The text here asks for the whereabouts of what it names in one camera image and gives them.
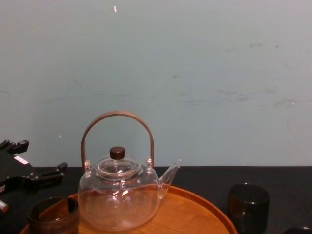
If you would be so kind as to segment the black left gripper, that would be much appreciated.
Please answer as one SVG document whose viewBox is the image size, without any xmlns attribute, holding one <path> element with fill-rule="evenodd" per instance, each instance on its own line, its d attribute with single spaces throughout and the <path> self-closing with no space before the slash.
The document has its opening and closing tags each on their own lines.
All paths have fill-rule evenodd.
<svg viewBox="0 0 312 234">
<path fill-rule="evenodd" d="M 56 167 L 36 168 L 25 159 L 14 154 L 28 150 L 29 141 L 17 143 L 4 140 L 0 143 L 0 195 L 15 190 L 36 193 L 39 190 L 58 186 L 62 183 L 68 164 L 63 162 Z"/>
</svg>

